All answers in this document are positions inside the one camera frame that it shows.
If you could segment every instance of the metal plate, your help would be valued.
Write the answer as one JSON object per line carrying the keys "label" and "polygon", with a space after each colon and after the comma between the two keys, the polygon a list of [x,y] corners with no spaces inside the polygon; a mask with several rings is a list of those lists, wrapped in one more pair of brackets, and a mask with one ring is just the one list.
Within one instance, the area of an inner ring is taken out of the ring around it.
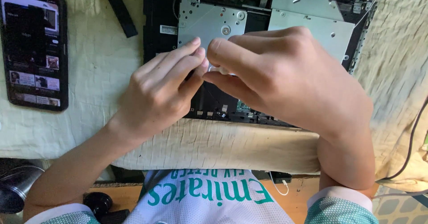
{"label": "metal plate", "polygon": [[307,27],[321,46],[342,63],[350,36],[354,30],[353,23],[272,9],[269,30],[280,30],[293,26]]}
{"label": "metal plate", "polygon": [[229,39],[233,35],[244,34],[246,23],[246,11],[181,0],[177,46],[200,37],[201,47],[207,49],[214,38]]}
{"label": "metal plate", "polygon": [[343,22],[339,7],[333,0],[272,0],[271,8]]}

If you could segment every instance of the finger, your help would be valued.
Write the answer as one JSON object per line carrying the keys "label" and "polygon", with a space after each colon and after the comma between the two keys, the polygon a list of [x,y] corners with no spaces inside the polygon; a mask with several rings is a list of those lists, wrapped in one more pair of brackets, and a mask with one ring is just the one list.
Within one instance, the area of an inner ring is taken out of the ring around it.
{"label": "finger", "polygon": [[195,52],[201,45],[199,37],[186,43],[184,46],[169,52],[169,54],[161,61],[151,72],[155,79],[163,79],[165,75],[180,61],[184,56],[188,56]]}
{"label": "finger", "polygon": [[258,37],[284,37],[289,35],[312,36],[311,31],[303,26],[294,26],[294,27],[275,30],[275,31],[253,31],[253,32],[248,32],[244,35],[258,36]]}
{"label": "finger", "polygon": [[271,37],[234,35],[229,38],[229,41],[257,54],[262,54],[272,49]]}
{"label": "finger", "polygon": [[160,63],[166,56],[168,55],[168,52],[163,52],[157,55],[156,57],[152,58],[152,60],[145,63],[143,66],[139,67],[135,73],[138,76],[142,76],[143,74],[146,74],[150,72],[158,63]]}
{"label": "finger", "polygon": [[202,76],[207,72],[207,69],[208,59],[204,58],[202,63],[195,69],[190,79],[180,86],[180,95],[190,101],[204,82]]}
{"label": "finger", "polygon": [[259,95],[236,76],[208,72],[204,74],[202,79],[216,85],[223,92],[242,100],[246,104],[252,105],[259,99]]}
{"label": "finger", "polygon": [[189,72],[198,67],[205,58],[205,49],[200,47],[193,56],[183,57],[162,79],[161,85],[177,90]]}
{"label": "finger", "polygon": [[211,41],[207,58],[211,64],[220,65],[236,74],[248,86],[261,77],[261,56],[225,39]]}

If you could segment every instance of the hand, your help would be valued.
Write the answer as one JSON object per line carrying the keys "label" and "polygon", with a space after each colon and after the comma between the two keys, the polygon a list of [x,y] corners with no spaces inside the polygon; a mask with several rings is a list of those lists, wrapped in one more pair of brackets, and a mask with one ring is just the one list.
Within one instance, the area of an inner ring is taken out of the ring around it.
{"label": "hand", "polygon": [[[197,37],[174,51],[159,54],[136,70],[109,128],[122,139],[141,144],[184,117],[208,68],[200,44]],[[193,69],[194,73],[185,81]]]}
{"label": "hand", "polygon": [[327,140],[368,128],[371,100],[304,27],[214,39],[207,57],[236,76],[203,79],[257,111]]}

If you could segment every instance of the forearm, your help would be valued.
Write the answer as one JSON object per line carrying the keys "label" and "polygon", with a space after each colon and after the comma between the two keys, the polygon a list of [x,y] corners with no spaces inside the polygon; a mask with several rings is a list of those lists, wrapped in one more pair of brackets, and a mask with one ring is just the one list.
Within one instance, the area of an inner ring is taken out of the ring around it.
{"label": "forearm", "polygon": [[335,141],[318,140],[322,170],[339,184],[365,190],[375,182],[375,154],[370,129]]}
{"label": "forearm", "polygon": [[82,203],[83,193],[100,173],[135,146],[124,143],[126,141],[129,142],[119,138],[106,126],[57,159],[31,187],[25,203],[24,219],[56,206]]}

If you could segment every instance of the bedsheet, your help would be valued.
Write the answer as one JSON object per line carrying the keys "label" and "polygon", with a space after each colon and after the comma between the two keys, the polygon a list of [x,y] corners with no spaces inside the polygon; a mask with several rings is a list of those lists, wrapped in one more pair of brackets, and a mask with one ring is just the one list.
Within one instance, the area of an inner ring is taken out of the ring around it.
{"label": "bedsheet", "polygon": [[[54,159],[81,144],[115,113],[131,73],[142,64],[143,0],[123,0],[140,33],[130,39],[107,0],[66,1],[70,106],[51,113],[11,105],[0,66],[0,157]],[[403,165],[414,119],[428,95],[428,0],[377,1],[354,76],[374,101],[371,129],[376,176],[381,179]],[[383,185],[404,191],[428,188],[426,151],[421,149],[427,129],[424,113],[407,169]],[[289,128],[181,119],[113,164],[140,170],[240,168],[316,174],[317,138]]]}

